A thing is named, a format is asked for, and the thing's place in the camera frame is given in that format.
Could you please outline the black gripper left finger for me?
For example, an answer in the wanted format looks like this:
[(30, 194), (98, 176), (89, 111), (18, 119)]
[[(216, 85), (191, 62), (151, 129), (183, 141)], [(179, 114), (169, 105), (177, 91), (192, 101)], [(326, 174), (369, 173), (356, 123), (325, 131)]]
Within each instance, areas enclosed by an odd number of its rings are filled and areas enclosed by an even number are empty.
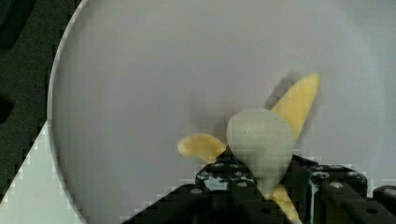
[(249, 168), (236, 158), (229, 147), (195, 176), (195, 187), (212, 192), (235, 194), (245, 190), (257, 193), (257, 180)]

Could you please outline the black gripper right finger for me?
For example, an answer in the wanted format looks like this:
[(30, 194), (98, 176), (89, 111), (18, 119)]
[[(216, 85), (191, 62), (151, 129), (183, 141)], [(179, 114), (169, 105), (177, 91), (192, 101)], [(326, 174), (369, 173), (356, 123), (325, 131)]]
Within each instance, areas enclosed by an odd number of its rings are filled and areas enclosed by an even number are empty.
[(367, 178), (338, 164), (319, 164), (293, 155), (288, 171), (281, 180), (302, 224), (319, 224), (320, 195), (323, 183), (348, 184), (363, 198), (367, 195)]

